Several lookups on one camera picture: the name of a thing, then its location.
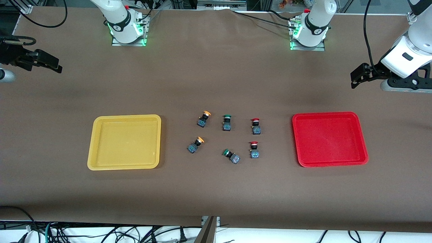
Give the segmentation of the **colourful patterned object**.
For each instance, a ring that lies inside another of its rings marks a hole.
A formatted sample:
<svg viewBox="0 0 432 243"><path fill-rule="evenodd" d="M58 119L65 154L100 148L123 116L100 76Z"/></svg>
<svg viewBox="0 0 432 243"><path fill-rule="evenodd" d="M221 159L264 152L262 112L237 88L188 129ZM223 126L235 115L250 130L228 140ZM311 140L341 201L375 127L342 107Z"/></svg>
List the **colourful patterned object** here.
<svg viewBox="0 0 432 243"><path fill-rule="evenodd" d="M278 0L279 9L285 9L287 7L300 7L304 8L304 0Z"/></svg>

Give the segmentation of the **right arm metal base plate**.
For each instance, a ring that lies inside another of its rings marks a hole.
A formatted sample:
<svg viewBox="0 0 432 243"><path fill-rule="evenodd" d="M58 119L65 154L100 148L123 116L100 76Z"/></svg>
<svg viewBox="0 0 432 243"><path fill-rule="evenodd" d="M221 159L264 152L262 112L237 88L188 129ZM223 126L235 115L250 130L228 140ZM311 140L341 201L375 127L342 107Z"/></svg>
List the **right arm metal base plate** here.
<svg viewBox="0 0 432 243"><path fill-rule="evenodd" d="M131 15L130 22L123 28L109 23L112 46L146 46L150 25L149 18L149 16L143 16L142 13L136 12Z"/></svg>

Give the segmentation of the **yellow push button switch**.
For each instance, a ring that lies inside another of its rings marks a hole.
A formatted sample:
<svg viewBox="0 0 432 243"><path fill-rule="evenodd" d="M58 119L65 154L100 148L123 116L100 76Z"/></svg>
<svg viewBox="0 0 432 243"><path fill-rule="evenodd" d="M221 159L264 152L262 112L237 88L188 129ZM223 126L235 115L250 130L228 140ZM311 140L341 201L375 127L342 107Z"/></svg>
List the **yellow push button switch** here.
<svg viewBox="0 0 432 243"><path fill-rule="evenodd" d="M198 150L199 146L204 142L205 141L202 137L197 137L196 140L188 146L188 151L192 154L195 153Z"/></svg>
<svg viewBox="0 0 432 243"><path fill-rule="evenodd" d="M202 116L198 118L197 125L200 126L201 128L204 128L210 116L211 116L210 112L203 111Z"/></svg>

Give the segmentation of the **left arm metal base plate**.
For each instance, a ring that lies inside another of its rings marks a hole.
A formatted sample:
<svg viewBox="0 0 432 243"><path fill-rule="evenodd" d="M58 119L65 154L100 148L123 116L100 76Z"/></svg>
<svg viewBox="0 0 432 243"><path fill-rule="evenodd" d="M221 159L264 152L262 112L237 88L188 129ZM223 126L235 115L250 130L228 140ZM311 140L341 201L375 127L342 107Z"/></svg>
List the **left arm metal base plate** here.
<svg viewBox="0 0 432 243"><path fill-rule="evenodd" d="M319 45L314 47L307 47L302 45L297 39L294 38L294 34L298 33L298 30L301 29L300 18L290 18L288 20L288 26L294 27L294 29L289 30L290 34L290 50L298 50L298 51L325 51L324 40L320 42Z"/></svg>

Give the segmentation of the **silver metal rail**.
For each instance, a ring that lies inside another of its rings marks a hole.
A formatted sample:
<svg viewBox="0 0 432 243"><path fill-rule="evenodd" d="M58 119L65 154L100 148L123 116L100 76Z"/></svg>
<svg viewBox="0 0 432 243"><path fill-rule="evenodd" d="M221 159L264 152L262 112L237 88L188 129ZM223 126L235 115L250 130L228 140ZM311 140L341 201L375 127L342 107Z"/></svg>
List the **silver metal rail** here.
<svg viewBox="0 0 432 243"><path fill-rule="evenodd" d="M247 11L246 0L197 0L197 10L223 10Z"/></svg>

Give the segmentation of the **red plastic tray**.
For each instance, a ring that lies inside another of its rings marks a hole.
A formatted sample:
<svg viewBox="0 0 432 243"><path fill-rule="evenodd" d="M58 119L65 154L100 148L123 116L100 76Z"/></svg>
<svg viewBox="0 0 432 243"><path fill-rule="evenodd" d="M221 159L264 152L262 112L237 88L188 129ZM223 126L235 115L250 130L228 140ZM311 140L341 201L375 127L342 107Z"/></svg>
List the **red plastic tray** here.
<svg viewBox="0 0 432 243"><path fill-rule="evenodd" d="M302 167L355 166L369 161L360 120L354 112L298 113L292 125Z"/></svg>

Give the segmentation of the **yellow plastic tray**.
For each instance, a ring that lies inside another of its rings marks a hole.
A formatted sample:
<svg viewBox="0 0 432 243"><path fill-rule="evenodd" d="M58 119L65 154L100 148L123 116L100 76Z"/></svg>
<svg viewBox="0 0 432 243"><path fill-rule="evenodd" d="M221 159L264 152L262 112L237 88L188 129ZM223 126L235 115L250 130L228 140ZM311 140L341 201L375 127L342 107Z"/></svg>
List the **yellow plastic tray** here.
<svg viewBox="0 0 432 243"><path fill-rule="evenodd" d="M100 116L93 122L87 166L92 171L154 169L160 162L158 115Z"/></svg>

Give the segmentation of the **grey metal table bracket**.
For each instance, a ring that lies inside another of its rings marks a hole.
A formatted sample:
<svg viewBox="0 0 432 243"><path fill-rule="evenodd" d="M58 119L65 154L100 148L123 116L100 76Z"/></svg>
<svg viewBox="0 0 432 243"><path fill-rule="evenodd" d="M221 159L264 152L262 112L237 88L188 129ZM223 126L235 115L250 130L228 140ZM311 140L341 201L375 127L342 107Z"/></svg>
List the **grey metal table bracket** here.
<svg viewBox="0 0 432 243"><path fill-rule="evenodd" d="M203 216L204 225L193 243L215 243L217 227L220 226L219 216Z"/></svg>

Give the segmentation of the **brown table cover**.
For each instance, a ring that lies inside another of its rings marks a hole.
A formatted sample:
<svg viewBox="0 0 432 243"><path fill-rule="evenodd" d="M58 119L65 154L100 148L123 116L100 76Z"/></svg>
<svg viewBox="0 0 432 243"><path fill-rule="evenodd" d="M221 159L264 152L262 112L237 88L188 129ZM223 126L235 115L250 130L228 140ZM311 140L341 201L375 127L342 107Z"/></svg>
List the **brown table cover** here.
<svg viewBox="0 0 432 243"><path fill-rule="evenodd" d="M20 19L16 34L63 72L6 67L17 79L0 83L0 205L44 221L200 225L216 215L230 227L432 232L432 94L384 92L378 80L351 88L368 61L360 15L333 17L325 51L290 50L282 27L229 10L162 11L145 47L111 46L103 20L93 8L69 8L55 29ZM293 116L345 111L360 119L369 161L300 166ZM97 117L145 114L162 119L156 168L88 169Z"/></svg>

